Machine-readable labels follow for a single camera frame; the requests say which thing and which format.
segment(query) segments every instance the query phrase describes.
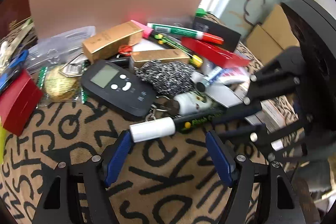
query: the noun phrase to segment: silver bolt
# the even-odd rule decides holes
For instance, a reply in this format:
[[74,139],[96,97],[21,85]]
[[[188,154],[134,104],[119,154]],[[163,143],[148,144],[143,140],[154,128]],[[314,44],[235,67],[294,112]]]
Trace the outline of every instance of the silver bolt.
[[249,98],[249,97],[245,97],[245,98],[243,99],[243,103],[244,103],[245,105],[249,105],[249,104],[251,103],[250,98]]
[[256,82],[257,77],[256,77],[255,75],[250,75],[250,80],[251,80],[252,82]]
[[258,140],[258,135],[256,133],[251,133],[250,139],[252,142],[256,142]]
[[298,77],[294,77],[294,84],[295,85],[300,84],[300,79]]
[[267,158],[268,158],[269,162],[274,161],[275,160],[275,155],[273,153],[269,153]]
[[312,120],[313,120],[313,115],[308,114],[308,115],[307,115],[307,121],[308,121],[308,122],[311,122]]
[[95,155],[95,156],[93,156],[92,158],[91,158],[91,160],[92,161],[94,161],[94,162],[97,162],[97,161],[100,161],[100,156],[99,155]]
[[66,163],[61,161],[59,164],[58,164],[58,168],[64,168],[66,166]]
[[237,156],[237,160],[239,160],[239,161],[245,161],[246,157],[244,155],[238,155]]
[[272,165],[273,165],[275,168],[279,168],[279,167],[280,167],[280,163],[278,163],[277,161],[273,161],[273,162],[272,162]]

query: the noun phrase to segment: barcode sticker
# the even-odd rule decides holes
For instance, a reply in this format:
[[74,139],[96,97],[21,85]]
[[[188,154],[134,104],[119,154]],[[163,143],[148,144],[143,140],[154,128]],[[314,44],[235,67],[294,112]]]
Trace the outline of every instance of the barcode sticker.
[[82,71],[82,65],[67,65],[64,69],[63,72],[67,75],[77,75],[80,74]]
[[167,27],[155,27],[157,32],[170,33],[171,28]]

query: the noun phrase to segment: white button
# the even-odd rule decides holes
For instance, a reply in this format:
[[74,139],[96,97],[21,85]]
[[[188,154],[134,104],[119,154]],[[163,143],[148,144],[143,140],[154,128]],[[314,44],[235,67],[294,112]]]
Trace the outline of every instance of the white button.
[[129,90],[131,87],[132,83],[131,82],[126,82],[126,85],[122,88],[123,91]]

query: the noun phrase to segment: pink marker cap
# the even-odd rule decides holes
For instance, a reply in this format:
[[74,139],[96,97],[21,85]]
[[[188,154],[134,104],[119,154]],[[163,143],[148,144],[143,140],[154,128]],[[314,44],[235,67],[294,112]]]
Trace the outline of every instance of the pink marker cap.
[[151,27],[148,27],[146,25],[143,25],[135,20],[131,20],[134,24],[138,25],[142,30],[143,30],[143,34],[142,37],[148,39],[149,35],[151,34],[151,32],[153,31],[153,29]]

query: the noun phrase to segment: gold box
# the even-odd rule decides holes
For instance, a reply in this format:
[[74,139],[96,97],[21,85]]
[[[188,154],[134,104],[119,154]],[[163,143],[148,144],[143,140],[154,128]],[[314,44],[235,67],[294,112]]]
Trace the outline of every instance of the gold box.
[[129,21],[83,41],[83,52],[91,64],[95,60],[107,59],[118,53],[121,45],[135,45],[140,42],[143,30]]
[[151,60],[161,60],[162,63],[181,61],[188,64],[190,57],[180,49],[131,52],[129,70],[133,72],[134,67],[140,68],[144,63]]

